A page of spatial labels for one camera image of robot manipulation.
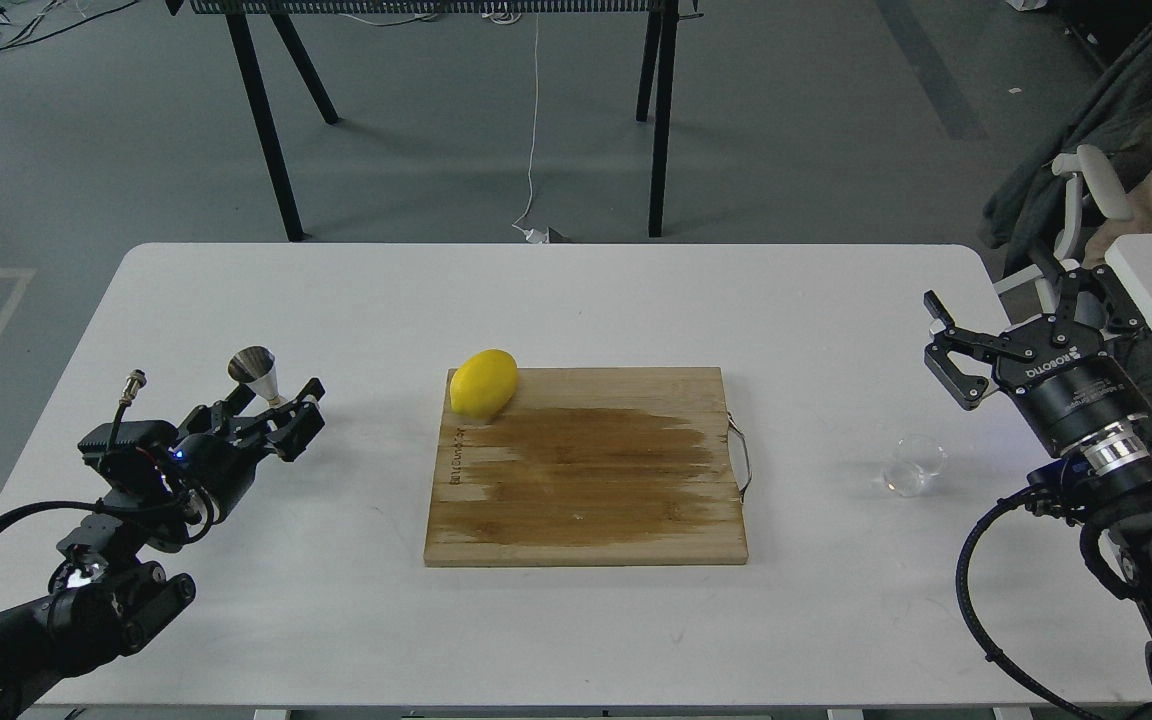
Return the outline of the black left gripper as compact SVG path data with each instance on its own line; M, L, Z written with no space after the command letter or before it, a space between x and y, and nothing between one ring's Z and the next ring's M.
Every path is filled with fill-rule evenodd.
M183 427L169 420L109 420L78 444L84 464L108 483L105 502L150 511L168 530L223 521L253 482L262 458L293 462L325 427L311 378L296 396L265 414L243 416L255 393L238 384L227 397L198 406Z

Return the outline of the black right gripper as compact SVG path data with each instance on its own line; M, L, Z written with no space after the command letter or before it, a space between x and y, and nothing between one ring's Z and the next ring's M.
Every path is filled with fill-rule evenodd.
M1030 260L1052 291L1053 306L1001 336L957 327L937 293L924 291L925 310L943 325L925 346L924 363L968 411L988 396L990 381L964 373L952 354L995 366L998 387L1010 397L1047 455L1059 457L1087 435L1151 414L1132 378L1108 355L1101 333L1134 336L1146 328L1146 319L1111 266L1064 270L1056 256L1041 247L1030 250ZM1083 295L1100 306L1097 323L1076 319Z

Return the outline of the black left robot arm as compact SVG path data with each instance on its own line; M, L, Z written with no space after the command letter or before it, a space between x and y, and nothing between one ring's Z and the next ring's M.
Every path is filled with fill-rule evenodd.
M179 425L113 420L78 446L109 484L91 503L44 501L0 516L0 535L50 510L84 511L58 543L61 562L37 600L0 611L0 719L14 719L74 679L134 655L196 600L191 575L169 577L141 550L164 553L200 541L228 520L262 460L296 460L324 429L325 389L312 378L280 397L273 373L234 370L236 388L197 406Z

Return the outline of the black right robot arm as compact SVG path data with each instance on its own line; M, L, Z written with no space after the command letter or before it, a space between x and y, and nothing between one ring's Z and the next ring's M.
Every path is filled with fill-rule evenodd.
M991 391L1010 397L1051 458L975 523L957 556L955 594L990 662L1052 706L1087 719L1087 710L1038 683L996 646L973 609L970 564L983 535L1007 511L1078 526L1087 571L1140 612L1152 685L1152 450L1137 429L1149 402L1111 354L1112 343L1138 340L1149 324L1111 266L1062 270L1053 259L1037 266L1055 288L1055 306L1000 334L961 328L935 291L925 291L925 309L941 329L924 361L965 410Z

